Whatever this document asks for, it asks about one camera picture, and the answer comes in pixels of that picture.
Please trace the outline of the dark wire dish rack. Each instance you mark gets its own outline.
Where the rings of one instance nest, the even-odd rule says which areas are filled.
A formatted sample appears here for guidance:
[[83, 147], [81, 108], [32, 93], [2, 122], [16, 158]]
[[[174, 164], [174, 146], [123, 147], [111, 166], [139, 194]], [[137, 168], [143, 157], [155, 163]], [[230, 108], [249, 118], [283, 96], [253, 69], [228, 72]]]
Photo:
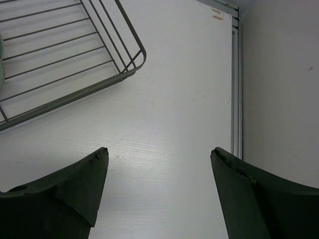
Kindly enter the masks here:
[[3, 0], [6, 130], [118, 84], [147, 52], [118, 0]]

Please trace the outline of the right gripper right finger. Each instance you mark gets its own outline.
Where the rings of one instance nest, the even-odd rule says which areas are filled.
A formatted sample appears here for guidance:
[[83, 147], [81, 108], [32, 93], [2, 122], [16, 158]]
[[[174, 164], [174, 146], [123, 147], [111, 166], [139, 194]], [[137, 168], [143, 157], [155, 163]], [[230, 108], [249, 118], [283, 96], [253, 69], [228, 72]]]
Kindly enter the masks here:
[[319, 190], [276, 176], [217, 147], [211, 166], [231, 239], [317, 239]]

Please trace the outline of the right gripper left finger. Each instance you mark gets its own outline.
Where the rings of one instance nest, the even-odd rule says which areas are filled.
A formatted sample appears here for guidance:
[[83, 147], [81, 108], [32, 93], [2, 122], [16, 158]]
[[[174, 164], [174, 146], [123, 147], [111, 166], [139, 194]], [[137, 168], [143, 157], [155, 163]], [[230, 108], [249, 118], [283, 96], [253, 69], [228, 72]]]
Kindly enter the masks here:
[[108, 171], [107, 148], [0, 194], [2, 239], [87, 239]]

